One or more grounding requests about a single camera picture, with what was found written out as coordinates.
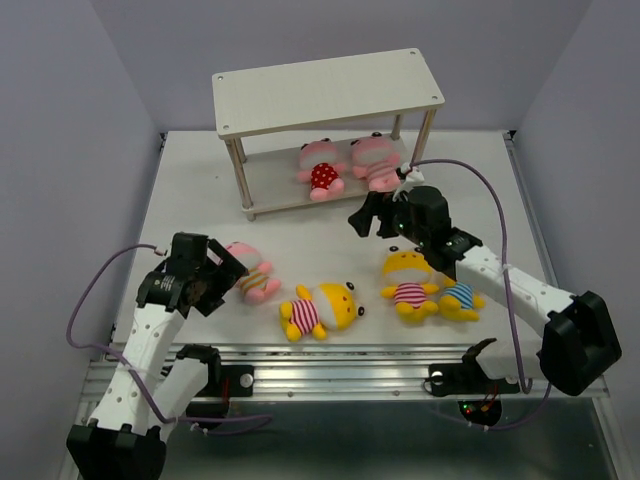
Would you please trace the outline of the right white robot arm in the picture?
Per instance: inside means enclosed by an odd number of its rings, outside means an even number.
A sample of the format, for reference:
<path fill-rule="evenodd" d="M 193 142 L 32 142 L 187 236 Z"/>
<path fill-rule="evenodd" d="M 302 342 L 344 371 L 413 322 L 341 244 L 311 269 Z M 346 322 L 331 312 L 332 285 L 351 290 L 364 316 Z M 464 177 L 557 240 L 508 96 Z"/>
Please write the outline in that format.
<path fill-rule="evenodd" d="M 538 340 L 520 343 L 488 338 L 471 347 L 460 378 L 472 390 L 494 380 L 541 379 L 578 396 L 622 356 L 606 302 L 596 293 L 574 294 L 507 266 L 482 241 L 453 226 L 441 192 L 419 186 L 408 192 L 371 192 L 349 224 L 368 236 L 402 236 L 414 243 L 431 267 L 466 284 L 523 320 Z"/>

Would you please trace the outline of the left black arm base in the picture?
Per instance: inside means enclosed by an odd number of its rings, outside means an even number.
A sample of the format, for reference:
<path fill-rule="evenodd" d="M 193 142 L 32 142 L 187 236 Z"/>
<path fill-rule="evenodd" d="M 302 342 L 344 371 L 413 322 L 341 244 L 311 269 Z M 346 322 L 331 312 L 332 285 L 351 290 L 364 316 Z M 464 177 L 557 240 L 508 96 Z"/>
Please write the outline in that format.
<path fill-rule="evenodd" d="M 177 354 L 174 362 L 179 373 L 195 379 L 195 398 L 251 397 L 254 367 L 248 364 L 225 364 L 217 348 L 189 344 Z"/>

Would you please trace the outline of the pink frog orange-striped shirt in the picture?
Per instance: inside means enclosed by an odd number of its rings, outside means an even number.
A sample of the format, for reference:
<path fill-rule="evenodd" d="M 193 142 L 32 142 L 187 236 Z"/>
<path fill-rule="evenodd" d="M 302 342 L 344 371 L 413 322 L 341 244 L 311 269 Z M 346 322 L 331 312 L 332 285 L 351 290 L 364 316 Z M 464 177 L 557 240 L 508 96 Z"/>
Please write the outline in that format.
<path fill-rule="evenodd" d="M 246 243 L 232 242 L 226 249 L 247 269 L 247 274 L 236 283 L 245 303 L 264 303 L 281 288 L 281 281 L 271 276 L 272 263 L 266 261 L 256 248 Z"/>

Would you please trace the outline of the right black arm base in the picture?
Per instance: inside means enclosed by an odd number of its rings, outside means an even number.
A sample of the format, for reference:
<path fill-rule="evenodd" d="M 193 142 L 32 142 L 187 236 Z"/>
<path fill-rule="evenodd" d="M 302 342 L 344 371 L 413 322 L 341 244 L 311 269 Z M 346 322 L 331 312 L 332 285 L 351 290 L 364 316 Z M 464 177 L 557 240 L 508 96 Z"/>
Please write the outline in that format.
<path fill-rule="evenodd" d="M 496 341 L 489 338 L 471 346 L 458 363 L 437 363 L 428 367 L 422 389 L 436 398 L 462 395 L 458 409 L 471 426 L 494 429 L 502 416 L 501 394 L 517 394 L 520 387 L 505 377 L 490 379 L 478 363 L 478 357 Z"/>

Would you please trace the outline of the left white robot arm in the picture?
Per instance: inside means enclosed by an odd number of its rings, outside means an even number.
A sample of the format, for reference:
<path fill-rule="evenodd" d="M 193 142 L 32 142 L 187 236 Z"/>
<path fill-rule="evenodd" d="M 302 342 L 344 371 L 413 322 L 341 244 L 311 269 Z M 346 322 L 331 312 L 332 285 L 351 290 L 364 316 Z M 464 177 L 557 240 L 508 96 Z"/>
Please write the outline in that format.
<path fill-rule="evenodd" d="M 247 268 L 217 240 L 179 232 L 144 277 L 123 351 L 100 351 L 118 365 L 88 420 L 71 428 L 66 445 L 84 479 L 157 479 L 167 442 L 197 393 L 215 392 L 223 371 L 217 349 L 187 345 L 169 373 L 168 351 L 196 310 L 208 316 Z"/>

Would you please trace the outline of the pink frog pink-striped shirt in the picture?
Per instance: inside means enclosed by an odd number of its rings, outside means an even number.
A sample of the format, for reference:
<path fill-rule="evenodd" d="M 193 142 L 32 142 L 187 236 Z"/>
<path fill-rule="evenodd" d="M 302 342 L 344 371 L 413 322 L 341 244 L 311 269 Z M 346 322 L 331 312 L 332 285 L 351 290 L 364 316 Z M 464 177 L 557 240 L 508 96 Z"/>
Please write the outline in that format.
<path fill-rule="evenodd" d="M 370 191 L 390 192 L 400 186 L 396 168 L 401 156 L 388 137 L 373 132 L 353 140 L 350 148 L 352 172 L 367 183 Z"/>

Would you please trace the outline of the pink frog red polka-dot shirt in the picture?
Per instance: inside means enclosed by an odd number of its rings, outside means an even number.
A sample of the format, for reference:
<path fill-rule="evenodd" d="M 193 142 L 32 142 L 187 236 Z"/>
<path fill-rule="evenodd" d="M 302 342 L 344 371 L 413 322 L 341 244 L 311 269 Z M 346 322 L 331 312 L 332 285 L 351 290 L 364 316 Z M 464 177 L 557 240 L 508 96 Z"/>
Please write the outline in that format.
<path fill-rule="evenodd" d="M 329 138 L 304 144 L 299 151 L 298 163 L 297 179 L 309 185 L 311 201 L 325 201 L 343 194 L 345 184 L 341 173 L 346 164 Z"/>

